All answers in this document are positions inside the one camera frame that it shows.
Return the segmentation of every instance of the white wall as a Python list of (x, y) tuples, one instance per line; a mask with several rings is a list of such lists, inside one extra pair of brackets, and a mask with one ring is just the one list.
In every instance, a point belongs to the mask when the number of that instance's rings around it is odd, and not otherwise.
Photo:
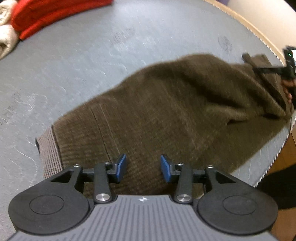
[(228, 7), (251, 22), (278, 49), (296, 46), (296, 12), (284, 0), (230, 0)]

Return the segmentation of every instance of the cream fabric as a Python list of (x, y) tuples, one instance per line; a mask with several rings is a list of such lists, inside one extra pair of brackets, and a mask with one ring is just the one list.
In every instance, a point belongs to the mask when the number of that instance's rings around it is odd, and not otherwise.
[(0, 26), (8, 23), (13, 8), (17, 5), (15, 0), (5, 0), (0, 3)]
[(0, 59), (13, 50), (18, 39), (17, 32), (10, 24), (0, 26)]

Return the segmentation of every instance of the gray ribbed surface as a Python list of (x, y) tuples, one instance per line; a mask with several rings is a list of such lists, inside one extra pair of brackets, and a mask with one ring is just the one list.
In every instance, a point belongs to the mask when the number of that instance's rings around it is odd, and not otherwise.
[(48, 237), (18, 232), (9, 241), (275, 241), (268, 232), (239, 237), (206, 226), (189, 205), (169, 196), (119, 196), (111, 204), (97, 205), (77, 228)]

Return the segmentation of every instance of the round table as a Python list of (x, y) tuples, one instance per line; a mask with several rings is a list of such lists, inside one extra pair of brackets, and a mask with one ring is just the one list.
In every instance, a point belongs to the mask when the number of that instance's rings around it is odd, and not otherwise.
[[(281, 64), (241, 18), (229, 14), (202, 0), (118, 0), (44, 28), (1, 60), (0, 240), (14, 231), (10, 200), (42, 180), (35, 137), (67, 111), (140, 68), (187, 54), (243, 63), (244, 52), (264, 53)], [(288, 134), (289, 124), (233, 174), (256, 185)]]

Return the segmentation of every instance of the brown towel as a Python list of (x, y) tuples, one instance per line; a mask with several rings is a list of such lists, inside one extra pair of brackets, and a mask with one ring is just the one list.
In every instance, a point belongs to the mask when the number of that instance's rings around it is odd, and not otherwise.
[[(270, 66), (265, 56), (244, 59)], [(279, 82), (276, 75), (255, 75), (250, 64), (212, 55), (149, 66), (67, 113), (37, 139), (45, 176), (62, 166), (92, 168), (120, 153), (129, 163), (123, 181), (113, 186), (118, 194), (164, 193), (163, 153), (196, 169), (211, 164), (232, 172), (287, 123)]]

